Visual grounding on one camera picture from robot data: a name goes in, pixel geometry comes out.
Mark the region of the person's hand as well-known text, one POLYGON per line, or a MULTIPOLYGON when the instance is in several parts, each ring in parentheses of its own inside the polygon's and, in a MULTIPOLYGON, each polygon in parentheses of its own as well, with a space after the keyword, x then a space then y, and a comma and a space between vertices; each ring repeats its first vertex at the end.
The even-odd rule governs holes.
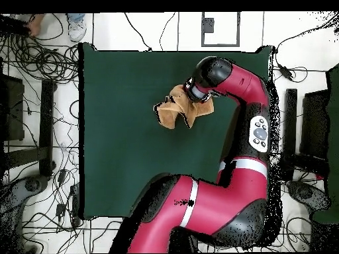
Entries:
POLYGON ((36 37, 40 34, 41 21, 34 19, 27 24, 27 27, 30 30, 30 35, 36 37))

